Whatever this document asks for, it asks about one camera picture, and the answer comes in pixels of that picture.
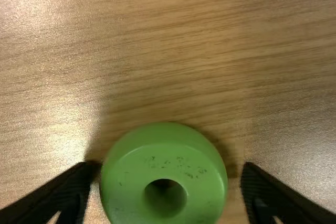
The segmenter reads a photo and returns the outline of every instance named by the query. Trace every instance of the table surface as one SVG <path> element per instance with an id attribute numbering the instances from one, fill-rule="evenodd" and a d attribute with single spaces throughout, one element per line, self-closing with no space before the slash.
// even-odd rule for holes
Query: table surface
<path id="1" fill-rule="evenodd" d="M 174 121 L 227 166 L 219 223 L 247 223 L 245 161 L 336 212 L 335 52 L 336 0 L 0 0 L 0 208 Z"/>

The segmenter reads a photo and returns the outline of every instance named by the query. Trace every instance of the green cylinder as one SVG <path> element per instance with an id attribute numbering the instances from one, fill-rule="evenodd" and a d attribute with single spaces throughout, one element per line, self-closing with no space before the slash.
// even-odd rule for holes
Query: green cylinder
<path id="1" fill-rule="evenodd" d="M 113 224 L 213 224 L 224 208 L 227 175 L 201 133 L 177 123 L 151 123 L 114 145 L 100 189 Z"/>

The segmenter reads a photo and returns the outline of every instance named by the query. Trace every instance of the hole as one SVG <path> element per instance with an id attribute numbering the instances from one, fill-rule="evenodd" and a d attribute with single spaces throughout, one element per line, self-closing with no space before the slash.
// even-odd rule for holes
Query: hole
<path id="1" fill-rule="evenodd" d="M 149 183 L 144 197 L 149 210 L 165 218 L 177 215 L 186 203 L 185 190 L 170 179 L 158 179 Z"/>

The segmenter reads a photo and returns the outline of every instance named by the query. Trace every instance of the wood grain surface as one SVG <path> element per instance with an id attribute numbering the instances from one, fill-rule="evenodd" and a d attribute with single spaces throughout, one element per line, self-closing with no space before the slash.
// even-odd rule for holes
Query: wood grain surface
<path id="1" fill-rule="evenodd" d="M 336 0 L 0 0 L 0 208 L 130 129 L 203 132 L 336 212 Z M 98 185 L 85 223 L 108 223 Z"/>

